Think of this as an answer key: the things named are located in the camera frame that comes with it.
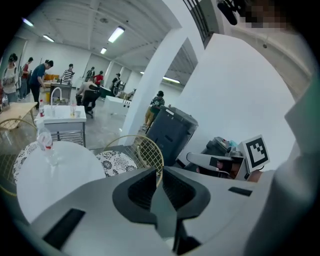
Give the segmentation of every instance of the wooden table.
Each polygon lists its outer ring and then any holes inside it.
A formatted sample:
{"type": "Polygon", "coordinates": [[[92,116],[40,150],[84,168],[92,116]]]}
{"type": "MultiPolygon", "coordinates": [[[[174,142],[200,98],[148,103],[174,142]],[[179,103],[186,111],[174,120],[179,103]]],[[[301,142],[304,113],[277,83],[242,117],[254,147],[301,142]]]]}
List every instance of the wooden table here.
{"type": "MultiPolygon", "coordinates": [[[[33,114],[33,108],[37,105],[37,102],[28,102],[28,103],[16,103],[13,102],[10,104],[10,108],[6,111],[3,111],[0,114],[0,123],[8,120],[8,119],[23,119],[28,113],[31,115],[31,119],[34,122],[34,114],[33,114]]],[[[20,122],[16,121],[14,124],[12,123],[3,123],[0,125],[0,129],[8,129],[13,130],[17,128],[18,124],[20,122]]]]}

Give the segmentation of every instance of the green shirt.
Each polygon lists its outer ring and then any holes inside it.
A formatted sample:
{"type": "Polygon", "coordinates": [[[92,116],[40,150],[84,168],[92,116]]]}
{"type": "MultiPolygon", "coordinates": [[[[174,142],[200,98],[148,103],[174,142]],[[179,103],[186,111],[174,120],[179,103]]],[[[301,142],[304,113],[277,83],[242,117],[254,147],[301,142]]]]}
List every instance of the green shirt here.
{"type": "Polygon", "coordinates": [[[158,97],[154,97],[154,99],[151,101],[152,107],[150,108],[150,111],[154,114],[158,114],[160,112],[160,109],[156,107],[164,106],[165,100],[164,98],[159,99],[158,97]]]}

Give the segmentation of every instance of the table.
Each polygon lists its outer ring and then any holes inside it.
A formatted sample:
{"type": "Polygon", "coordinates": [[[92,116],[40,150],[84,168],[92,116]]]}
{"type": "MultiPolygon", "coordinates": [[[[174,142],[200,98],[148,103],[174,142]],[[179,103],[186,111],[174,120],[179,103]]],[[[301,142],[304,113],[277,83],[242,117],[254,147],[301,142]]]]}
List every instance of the table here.
{"type": "Polygon", "coordinates": [[[106,96],[103,107],[111,115],[126,115],[129,110],[130,104],[131,101],[129,100],[106,96]]]}
{"type": "Polygon", "coordinates": [[[105,178],[96,156],[83,146],[55,141],[58,165],[51,167],[40,147],[23,162],[16,185],[23,215],[32,223],[45,209],[73,190],[91,181],[105,178]]]}
{"type": "Polygon", "coordinates": [[[51,132],[55,141],[73,141],[86,146],[86,112],[84,106],[76,106],[75,111],[80,111],[80,117],[70,116],[70,106],[53,106],[54,116],[51,113],[51,106],[44,105],[44,117],[38,114],[35,121],[42,119],[46,128],[51,132]]]}
{"type": "MultiPolygon", "coordinates": [[[[12,102],[10,103],[10,108],[6,111],[3,111],[0,114],[0,123],[2,121],[5,121],[7,119],[15,118],[15,119],[23,119],[28,113],[30,113],[32,121],[34,122],[34,114],[33,114],[33,108],[37,105],[37,102],[28,102],[28,103],[17,103],[12,102]]],[[[14,124],[2,124],[0,126],[0,129],[10,129],[13,130],[17,128],[18,124],[20,122],[17,121],[14,124]]]]}

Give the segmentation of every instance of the air vent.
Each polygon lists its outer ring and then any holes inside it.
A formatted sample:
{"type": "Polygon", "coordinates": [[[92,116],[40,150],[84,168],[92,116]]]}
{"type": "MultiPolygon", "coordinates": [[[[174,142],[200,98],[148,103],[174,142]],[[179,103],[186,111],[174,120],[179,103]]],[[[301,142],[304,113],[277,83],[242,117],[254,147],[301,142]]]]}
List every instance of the air vent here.
{"type": "Polygon", "coordinates": [[[101,18],[101,19],[100,19],[100,22],[101,22],[101,23],[108,23],[109,20],[107,20],[106,18],[101,18]]]}

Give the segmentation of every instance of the backpack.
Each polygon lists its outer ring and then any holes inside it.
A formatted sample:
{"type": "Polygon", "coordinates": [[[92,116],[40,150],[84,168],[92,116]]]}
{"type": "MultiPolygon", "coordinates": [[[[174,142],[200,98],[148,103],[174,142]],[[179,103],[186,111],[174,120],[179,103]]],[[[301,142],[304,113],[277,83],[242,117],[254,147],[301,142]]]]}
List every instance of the backpack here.
{"type": "Polygon", "coordinates": [[[86,77],[91,77],[92,76],[92,70],[90,69],[89,71],[88,71],[88,73],[86,73],[86,77]]]}

